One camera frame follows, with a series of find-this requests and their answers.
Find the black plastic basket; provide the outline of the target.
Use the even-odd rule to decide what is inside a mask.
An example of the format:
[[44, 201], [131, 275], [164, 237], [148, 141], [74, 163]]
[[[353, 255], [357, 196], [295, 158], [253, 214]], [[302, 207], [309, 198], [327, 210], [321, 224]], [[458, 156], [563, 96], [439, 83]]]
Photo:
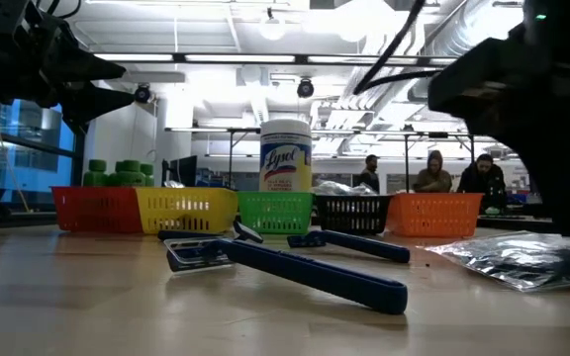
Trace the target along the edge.
[[363, 235], [385, 230], [391, 200], [391, 195], [315, 197], [322, 229]]

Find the red plastic basket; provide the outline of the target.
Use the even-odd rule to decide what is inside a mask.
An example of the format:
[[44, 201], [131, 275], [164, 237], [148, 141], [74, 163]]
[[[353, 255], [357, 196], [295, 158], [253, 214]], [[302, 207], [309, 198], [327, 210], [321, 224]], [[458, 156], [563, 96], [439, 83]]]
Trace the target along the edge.
[[140, 233], [136, 189], [131, 187], [52, 187], [56, 219], [66, 231]]

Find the orange plastic basket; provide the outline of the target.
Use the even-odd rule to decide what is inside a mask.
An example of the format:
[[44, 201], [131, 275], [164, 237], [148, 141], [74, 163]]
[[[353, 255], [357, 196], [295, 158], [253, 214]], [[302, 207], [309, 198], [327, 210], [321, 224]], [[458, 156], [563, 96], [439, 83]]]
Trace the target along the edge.
[[392, 197], [386, 227], [404, 237], [463, 238], [475, 233], [480, 193], [399, 193]]

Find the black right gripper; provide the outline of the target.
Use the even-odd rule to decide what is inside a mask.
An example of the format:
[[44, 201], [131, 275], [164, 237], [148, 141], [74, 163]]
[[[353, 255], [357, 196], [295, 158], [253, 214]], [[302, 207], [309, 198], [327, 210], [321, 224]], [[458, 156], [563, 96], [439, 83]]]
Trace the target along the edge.
[[[434, 112], [462, 120], [471, 134], [500, 141], [547, 128], [570, 109], [570, 53], [522, 38], [488, 38], [441, 70], [427, 88]], [[557, 230], [570, 236], [570, 141], [515, 148]]]

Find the Lysol wipes canister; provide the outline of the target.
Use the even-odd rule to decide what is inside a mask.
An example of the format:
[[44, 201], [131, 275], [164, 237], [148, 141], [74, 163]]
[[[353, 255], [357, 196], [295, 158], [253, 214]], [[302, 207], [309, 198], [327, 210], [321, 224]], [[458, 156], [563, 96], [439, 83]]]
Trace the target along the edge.
[[260, 127], [259, 190], [309, 192], [312, 187], [312, 133], [307, 122], [272, 120]]

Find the person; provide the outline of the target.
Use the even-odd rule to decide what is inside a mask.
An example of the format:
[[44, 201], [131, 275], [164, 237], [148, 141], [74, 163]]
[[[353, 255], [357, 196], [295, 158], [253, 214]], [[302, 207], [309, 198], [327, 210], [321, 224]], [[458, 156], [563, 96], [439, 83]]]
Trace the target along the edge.
[[433, 150], [428, 155], [427, 167], [419, 172], [413, 190], [417, 193], [449, 193], [452, 178], [442, 165], [443, 157], [440, 151]]
[[365, 184], [374, 192], [379, 193], [379, 177], [377, 174], [378, 157], [370, 154], [365, 158], [365, 168], [359, 175], [358, 183]]
[[457, 193], [481, 193], [481, 208], [503, 209], [507, 204], [504, 172], [490, 154], [477, 157], [461, 174]]

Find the black computer monitor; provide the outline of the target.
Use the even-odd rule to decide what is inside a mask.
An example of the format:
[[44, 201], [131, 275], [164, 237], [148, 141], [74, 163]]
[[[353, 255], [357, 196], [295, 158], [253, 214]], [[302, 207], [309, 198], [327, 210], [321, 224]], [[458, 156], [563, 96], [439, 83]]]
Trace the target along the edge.
[[168, 179], [181, 183], [185, 187], [194, 187], [197, 176], [197, 156], [171, 160], [168, 163]]

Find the yellow plastic basket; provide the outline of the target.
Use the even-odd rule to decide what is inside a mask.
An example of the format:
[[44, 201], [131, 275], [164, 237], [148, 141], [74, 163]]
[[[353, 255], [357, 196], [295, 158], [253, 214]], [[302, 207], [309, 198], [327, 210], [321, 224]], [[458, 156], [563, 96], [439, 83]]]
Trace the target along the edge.
[[238, 195], [226, 188], [136, 188], [145, 233], [161, 230], [219, 233], [238, 213]]

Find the green plastic basket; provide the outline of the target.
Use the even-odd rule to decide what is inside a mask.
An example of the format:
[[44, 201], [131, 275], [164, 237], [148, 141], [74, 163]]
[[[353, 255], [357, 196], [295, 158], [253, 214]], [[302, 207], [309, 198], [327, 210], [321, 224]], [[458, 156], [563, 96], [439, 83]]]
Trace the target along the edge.
[[259, 233], [305, 234], [314, 195], [304, 192], [238, 192], [241, 223]]

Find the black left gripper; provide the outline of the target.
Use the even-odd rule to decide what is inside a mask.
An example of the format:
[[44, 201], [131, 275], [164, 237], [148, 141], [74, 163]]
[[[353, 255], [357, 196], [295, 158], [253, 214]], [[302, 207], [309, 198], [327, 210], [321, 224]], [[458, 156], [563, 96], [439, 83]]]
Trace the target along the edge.
[[[54, 78], [49, 67], [54, 64]], [[86, 134], [100, 116], [130, 106], [132, 93], [84, 82], [66, 89], [63, 82], [118, 79], [126, 68], [79, 47], [66, 22], [40, 9], [39, 0], [0, 0], [0, 102], [33, 101], [61, 106], [74, 134]]]

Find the large blue window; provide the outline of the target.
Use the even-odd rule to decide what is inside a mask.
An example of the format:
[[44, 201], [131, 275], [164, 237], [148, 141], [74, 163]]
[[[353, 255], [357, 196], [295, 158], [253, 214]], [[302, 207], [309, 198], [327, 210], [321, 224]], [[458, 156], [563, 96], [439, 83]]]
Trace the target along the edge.
[[85, 136], [63, 121], [59, 106], [0, 103], [1, 202], [19, 210], [45, 210], [51, 189], [81, 182]]

